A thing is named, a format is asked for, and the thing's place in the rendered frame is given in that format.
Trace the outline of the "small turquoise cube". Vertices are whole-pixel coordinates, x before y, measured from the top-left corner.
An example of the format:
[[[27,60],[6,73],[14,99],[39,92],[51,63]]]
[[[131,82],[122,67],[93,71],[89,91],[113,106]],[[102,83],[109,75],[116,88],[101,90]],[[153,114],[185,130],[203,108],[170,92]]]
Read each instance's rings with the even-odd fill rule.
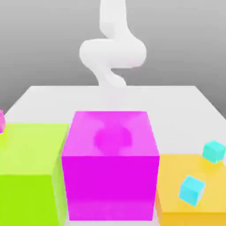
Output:
[[[219,161],[223,160],[225,151],[226,151],[225,145],[212,140],[204,145],[202,157],[216,164]]]

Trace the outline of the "small cyan cube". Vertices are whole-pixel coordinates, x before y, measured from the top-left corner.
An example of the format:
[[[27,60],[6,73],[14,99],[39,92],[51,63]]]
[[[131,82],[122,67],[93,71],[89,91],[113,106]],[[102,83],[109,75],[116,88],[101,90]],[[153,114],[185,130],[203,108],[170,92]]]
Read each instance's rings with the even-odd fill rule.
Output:
[[[206,183],[188,175],[180,186],[179,198],[196,207],[201,200]]]

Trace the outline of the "small pink cube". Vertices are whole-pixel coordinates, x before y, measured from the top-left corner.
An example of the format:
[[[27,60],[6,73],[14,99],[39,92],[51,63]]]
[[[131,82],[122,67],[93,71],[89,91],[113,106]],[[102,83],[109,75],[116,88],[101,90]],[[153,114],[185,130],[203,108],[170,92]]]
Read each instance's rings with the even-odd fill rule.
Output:
[[[0,109],[0,134],[4,132],[6,126],[3,110]]]

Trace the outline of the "large magenta box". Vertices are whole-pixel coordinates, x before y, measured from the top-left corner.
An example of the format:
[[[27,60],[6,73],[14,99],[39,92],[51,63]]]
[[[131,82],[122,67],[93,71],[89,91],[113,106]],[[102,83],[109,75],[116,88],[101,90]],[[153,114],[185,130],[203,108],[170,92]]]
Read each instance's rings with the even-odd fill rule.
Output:
[[[159,151],[145,111],[77,111],[61,154],[71,221],[150,221]]]

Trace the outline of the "large orange box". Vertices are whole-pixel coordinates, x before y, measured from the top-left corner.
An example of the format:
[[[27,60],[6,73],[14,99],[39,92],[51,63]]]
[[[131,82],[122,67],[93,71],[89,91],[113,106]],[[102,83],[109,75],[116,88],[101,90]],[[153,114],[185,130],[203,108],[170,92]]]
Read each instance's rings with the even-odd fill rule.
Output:
[[[196,207],[179,198],[188,175],[206,184]],[[155,206],[160,226],[226,226],[226,165],[199,154],[162,154]]]

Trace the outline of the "large lime green box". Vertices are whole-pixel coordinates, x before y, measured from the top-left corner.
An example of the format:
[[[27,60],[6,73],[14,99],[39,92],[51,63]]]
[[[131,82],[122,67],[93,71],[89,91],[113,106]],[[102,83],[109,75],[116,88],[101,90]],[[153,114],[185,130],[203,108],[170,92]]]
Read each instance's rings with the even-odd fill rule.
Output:
[[[9,123],[0,134],[0,226],[64,226],[68,124]]]

